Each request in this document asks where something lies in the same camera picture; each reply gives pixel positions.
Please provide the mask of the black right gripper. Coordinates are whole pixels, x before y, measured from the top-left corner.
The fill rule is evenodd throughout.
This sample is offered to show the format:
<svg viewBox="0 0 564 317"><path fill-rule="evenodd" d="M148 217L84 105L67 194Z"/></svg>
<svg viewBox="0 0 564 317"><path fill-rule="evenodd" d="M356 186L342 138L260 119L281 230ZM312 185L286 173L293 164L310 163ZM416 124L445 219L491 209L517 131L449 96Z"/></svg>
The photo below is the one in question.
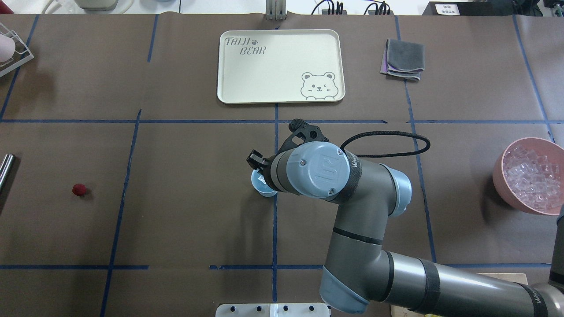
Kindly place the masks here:
<svg viewBox="0 0 564 317"><path fill-rule="evenodd" d="M268 158L263 157L262 153L257 150L251 150L249 155L246 157L246 162L257 173L263 173L266 168L270 166L270 161Z"/></svg>

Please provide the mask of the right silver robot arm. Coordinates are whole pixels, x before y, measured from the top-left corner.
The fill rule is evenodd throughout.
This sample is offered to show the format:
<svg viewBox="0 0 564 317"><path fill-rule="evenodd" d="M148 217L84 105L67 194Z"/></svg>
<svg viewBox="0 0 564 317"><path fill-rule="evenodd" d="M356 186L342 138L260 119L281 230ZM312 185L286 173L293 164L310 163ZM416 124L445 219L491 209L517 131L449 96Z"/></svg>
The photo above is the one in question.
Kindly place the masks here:
<svg viewBox="0 0 564 317"><path fill-rule="evenodd" d="M375 301L442 317L563 315L563 287L555 281L529 286L384 250L388 219L411 201L401 171L329 142L305 142L268 158L253 150L246 160L275 191L337 204L319 290L335 309L364 313Z"/></svg>

